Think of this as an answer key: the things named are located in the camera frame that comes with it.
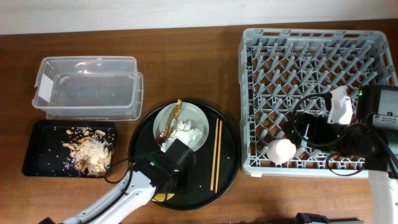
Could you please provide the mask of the white tissue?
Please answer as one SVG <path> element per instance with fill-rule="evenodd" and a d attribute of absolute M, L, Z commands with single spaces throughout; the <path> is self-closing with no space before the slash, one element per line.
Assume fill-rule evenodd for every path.
<path fill-rule="evenodd" d="M 160 150 L 166 152 L 171 144 L 178 139 L 190 149 L 196 151 L 200 147 L 200 139 L 202 136 L 203 132 L 198 128 L 193 128 L 191 121 L 180 121 L 176 125 L 176 128 L 170 133 L 167 140 L 161 144 Z"/>

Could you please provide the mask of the pink cup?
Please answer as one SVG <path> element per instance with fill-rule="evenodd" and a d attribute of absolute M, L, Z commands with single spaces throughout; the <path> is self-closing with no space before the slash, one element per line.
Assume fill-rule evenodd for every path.
<path fill-rule="evenodd" d="M 296 153 L 296 146 L 289 139 L 271 141 L 268 145 L 267 157 L 275 164 L 283 164 Z"/>

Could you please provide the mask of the yellow bowl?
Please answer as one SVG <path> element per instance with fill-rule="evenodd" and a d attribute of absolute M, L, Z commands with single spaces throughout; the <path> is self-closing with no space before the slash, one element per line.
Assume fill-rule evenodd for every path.
<path fill-rule="evenodd" d="M 175 194 L 173 193 L 157 193 L 153 198 L 153 202 L 164 202 L 170 200 Z"/>

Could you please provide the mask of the gold snack wrapper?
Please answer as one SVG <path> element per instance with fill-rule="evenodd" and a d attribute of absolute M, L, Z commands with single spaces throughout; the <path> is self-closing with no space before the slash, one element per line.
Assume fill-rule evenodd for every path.
<path fill-rule="evenodd" d="M 173 123 L 177 120 L 179 114 L 181 113 L 182 103 L 183 103 L 183 101 L 181 99 L 178 99 L 177 100 L 177 104 L 174 106 L 174 108 L 170 112 L 170 115 L 169 115 L 168 120 L 167 120 L 167 122 L 165 124 L 164 130 L 156 138 L 156 143 L 158 145 L 161 146 L 163 143 L 166 142 L 167 138 L 170 136 Z"/>

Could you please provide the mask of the wooden chopstick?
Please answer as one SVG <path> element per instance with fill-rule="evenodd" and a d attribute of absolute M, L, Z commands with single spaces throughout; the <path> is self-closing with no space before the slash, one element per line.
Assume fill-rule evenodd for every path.
<path fill-rule="evenodd" d="M 218 144 L 217 144 L 217 162 L 216 162 L 216 177 L 215 177 L 215 193 L 218 193 L 218 183 L 220 178 L 220 160 L 221 160 L 221 138 L 222 138 L 223 121 L 220 120 L 218 128 Z"/>
<path fill-rule="evenodd" d="M 211 167 L 211 182 L 210 182 L 210 190 L 214 191 L 214 181 L 215 181 L 215 165 L 216 165 L 216 150 L 217 150 L 217 142 L 218 142 L 218 126 L 219 119 L 216 119 L 216 128 L 215 128 L 215 140 L 213 145 L 213 159 L 212 159 L 212 167 Z"/>

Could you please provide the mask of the grey plate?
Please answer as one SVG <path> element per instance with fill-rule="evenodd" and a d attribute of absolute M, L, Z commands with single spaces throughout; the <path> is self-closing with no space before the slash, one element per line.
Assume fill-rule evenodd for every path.
<path fill-rule="evenodd" d="M 157 137 L 161 131 L 164 130 L 165 124 L 168 120 L 168 117 L 170 115 L 170 112 L 174 108 L 176 103 L 172 103 L 167 105 L 165 108 L 161 109 L 159 114 L 156 116 L 154 120 L 154 126 L 153 126 L 153 133 L 154 136 Z M 205 113 L 199 109 L 199 107 L 195 106 L 192 103 L 187 103 L 183 102 L 182 103 L 182 111 L 179 114 L 177 120 L 173 123 L 172 130 L 171 132 L 176 128 L 176 125 L 180 121 L 191 121 L 192 127 L 193 128 L 198 128 L 200 131 L 203 132 L 203 136 L 200 139 L 200 147 L 204 145 L 204 143 L 207 140 L 208 133 L 209 133 L 209 122 L 208 118 L 206 117 Z"/>

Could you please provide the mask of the food scraps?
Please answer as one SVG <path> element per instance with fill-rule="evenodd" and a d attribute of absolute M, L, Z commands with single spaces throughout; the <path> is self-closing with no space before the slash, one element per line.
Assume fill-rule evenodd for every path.
<path fill-rule="evenodd" d="M 44 134 L 40 166 L 52 175 L 99 178 L 110 167 L 115 129 L 54 126 Z"/>

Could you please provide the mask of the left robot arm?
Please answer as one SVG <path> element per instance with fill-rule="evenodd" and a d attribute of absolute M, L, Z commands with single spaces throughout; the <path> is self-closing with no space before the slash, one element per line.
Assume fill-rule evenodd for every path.
<path fill-rule="evenodd" d="M 130 213 L 150 202 L 158 190 L 169 184 L 192 158 L 193 153 L 192 149 L 177 139 L 165 152 L 136 159 L 113 189 L 62 223 L 120 223 Z"/>

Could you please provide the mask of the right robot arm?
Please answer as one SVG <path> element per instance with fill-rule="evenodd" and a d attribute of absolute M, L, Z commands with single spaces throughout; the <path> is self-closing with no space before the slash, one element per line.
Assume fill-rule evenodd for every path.
<path fill-rule="evenodd" d="M 311 98 L 325 100 L 327 118 L 298 111 Z M 363 158 L 374 222 L 397 223 L 397 87 L 361 86 L 355 110 L 345 86 L 304 96 L 282 130 L 293 144 L 304 142 L 327 153 L 327 161 L 334 156 Z"/>

